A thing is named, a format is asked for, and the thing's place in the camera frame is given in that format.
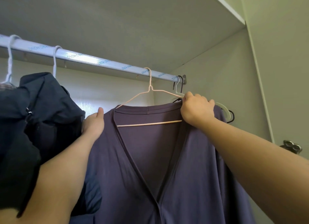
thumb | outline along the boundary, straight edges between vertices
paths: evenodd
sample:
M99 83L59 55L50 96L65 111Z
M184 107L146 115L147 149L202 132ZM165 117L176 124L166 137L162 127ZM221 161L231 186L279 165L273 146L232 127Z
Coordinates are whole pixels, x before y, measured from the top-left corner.
M100 118L104 117L104 110L101 107L98 108L97 117L100 117Z
M212 108L214 108L214 105L215 105L214 100L213 100L213 99L211 99L211 100L209 101L209 103L211 104Z

navy garment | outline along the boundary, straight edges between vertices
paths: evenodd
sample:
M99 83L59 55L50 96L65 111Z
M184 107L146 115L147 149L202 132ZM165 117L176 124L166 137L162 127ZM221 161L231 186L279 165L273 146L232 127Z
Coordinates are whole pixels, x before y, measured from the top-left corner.
M104 115L105 128L92 147L102 203L78 224L253 224L248 196L197 128L180 123L182 102L122 106ZM215 117L225 121L215 106Z
M15 208L20 217L40 165L80 136L84 111L50 73L23 76L18 88L0 92L0 103L0 209ZM98 181L88 168L72 215L93 214L100 202Z

closet rod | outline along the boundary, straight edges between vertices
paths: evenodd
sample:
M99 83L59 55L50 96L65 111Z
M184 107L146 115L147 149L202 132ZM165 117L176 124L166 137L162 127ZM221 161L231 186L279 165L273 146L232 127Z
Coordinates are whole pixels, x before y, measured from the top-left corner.
M8 42L9 42L9 37L0 34L0 47L7 47ZM48 57L53 57L53 49L54 49L54 47L52 46L47 46L47 45L43 45L40 43L31 42L31 41L26 41L23 39L15 39L11 44L11 48L13 50L20 50L20 51L48 56ZM89 64L92 66L119 70L123 72L134 73L134 74L143 75L143 76L149 76L149 73L148 73L149 71L144 68L140 68L140 67L136 67L136 66L132 66L128 64L123 64L123 63L118 63L118 62L111 61L108 59L102 59L102 58L94 57L91 55L77 53L77 52L73 52L73 51L69 51L65 49L58 49L56 52L56 58L62 59L62 60L68 60L72 62L77 62L77 63ZM172 81L172 82L178 82L179 80L178 76L166 74L162 72L157 72L153 70L151 70L151 75L152 77L167 80L167 81Z

door handle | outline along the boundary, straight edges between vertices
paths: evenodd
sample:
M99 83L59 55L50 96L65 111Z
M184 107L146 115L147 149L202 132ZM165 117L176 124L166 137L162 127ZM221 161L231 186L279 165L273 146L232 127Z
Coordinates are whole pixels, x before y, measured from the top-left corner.
M280 146L281 148L284 148L290 152L293 152L295 154L299 154L303 149L298 144L293 143L290 140L284 140L283 145Z

closet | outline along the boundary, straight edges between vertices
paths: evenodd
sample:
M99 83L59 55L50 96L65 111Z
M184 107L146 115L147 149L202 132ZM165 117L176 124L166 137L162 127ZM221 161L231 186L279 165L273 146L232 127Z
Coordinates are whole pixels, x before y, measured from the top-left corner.
M52 72L58 45L56 79L86 116L147 91L143 68L149 67L155 89L176 93L173 83L185 75L183 93L213 98L235 113L232 125L274 141L261 93L262 83L270 81L257 69L254 24L248 32L245 22L255 11L249 0L0 0L0 10L1 78L7 73L8 37L26 41L11 43L17 86L23 75ZM269 100L270 86L262 90ZM129 105L174 100L150 92ZM276 143L282 143L279 137ZM270 222L257 207L254 211L257 223Z

